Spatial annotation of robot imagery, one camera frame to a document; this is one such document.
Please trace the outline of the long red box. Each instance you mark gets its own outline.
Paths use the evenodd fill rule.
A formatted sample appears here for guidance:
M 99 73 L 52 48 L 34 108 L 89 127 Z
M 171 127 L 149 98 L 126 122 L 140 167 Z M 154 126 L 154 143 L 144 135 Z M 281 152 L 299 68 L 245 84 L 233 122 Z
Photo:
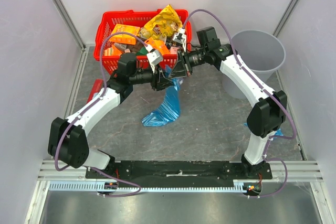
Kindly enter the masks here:
M 103 80 L 102 79 L 96 79 L 93 83 L 93 86 L 91 88 L 87 103 L 89 103 L 102 89 L 103 86 Z

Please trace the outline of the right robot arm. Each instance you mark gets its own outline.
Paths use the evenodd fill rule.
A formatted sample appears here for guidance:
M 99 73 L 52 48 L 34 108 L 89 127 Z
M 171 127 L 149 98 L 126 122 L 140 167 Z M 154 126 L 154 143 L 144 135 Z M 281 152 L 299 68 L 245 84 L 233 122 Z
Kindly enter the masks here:
M 194 67 L 205 63 L 227 76 L 244 94 L 251 105 L 247 126 L 251 132 L 248 147 L 241 157 L 241 174 L 254 178 L 265 164 L 265 148 L 286 119 L 287 95 L 268 87 L 247 67 L 231 44 L 221 44 L 214 27 L 197 32 L 200 48 L 186 50 L 184 29 L 173 36 L 183 47 L 177 50 L 177 62 L 169 77 L 181 78 L 192 74 Z

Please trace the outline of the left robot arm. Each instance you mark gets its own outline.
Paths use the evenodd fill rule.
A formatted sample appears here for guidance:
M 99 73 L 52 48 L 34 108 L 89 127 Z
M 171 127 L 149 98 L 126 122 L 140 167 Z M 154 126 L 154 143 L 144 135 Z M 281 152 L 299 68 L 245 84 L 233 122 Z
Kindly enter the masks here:
M 110 162 L 110 155 L 90 149 L 87 136 L 108 112 L 131 94 L 135 84 L 150 83 L 154 90 L 163 90 L 173 85 L 159 66 L 163 60 L 160 52 L 156 49 L 151 50 L 147 54 L 147 59 L 149 68 L 140 70 L 135 54 L 122 54 L 116 70 L 112 72 L 109 80 L 104 81 L 103 88 L 95 98 L 66 119 L 53 120 L 48 152 L 55 158 L 57 171 L 62 170 L 58 165 L 58 162 L 62 161 L 66 167 L 95 167 L 104 178 L 110 178 L 115 174 L 116 166 Z

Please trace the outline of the torn blue trash bag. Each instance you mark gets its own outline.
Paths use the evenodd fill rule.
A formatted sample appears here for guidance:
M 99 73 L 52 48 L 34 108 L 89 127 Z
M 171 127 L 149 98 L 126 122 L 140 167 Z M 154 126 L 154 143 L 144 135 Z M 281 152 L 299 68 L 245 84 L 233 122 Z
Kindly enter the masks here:
M 181 114 L 179 90 L 182 83 L 183 78 L 173 79 L 173 86 L 166 89 L 162 103 L 142 119 L 143 126 L 165 126 L 179 118 Z

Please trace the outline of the blue trash bag roll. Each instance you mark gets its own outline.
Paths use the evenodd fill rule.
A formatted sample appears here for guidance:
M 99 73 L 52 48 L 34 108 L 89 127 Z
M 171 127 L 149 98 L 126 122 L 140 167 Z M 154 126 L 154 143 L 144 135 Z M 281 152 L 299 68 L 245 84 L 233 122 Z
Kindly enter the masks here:
M 281 129 L 278 129 L 278 130 L 274 133 L 274 135 L 276 135 L 276 136 L 283 136 L 283 133 L 282 133 Z

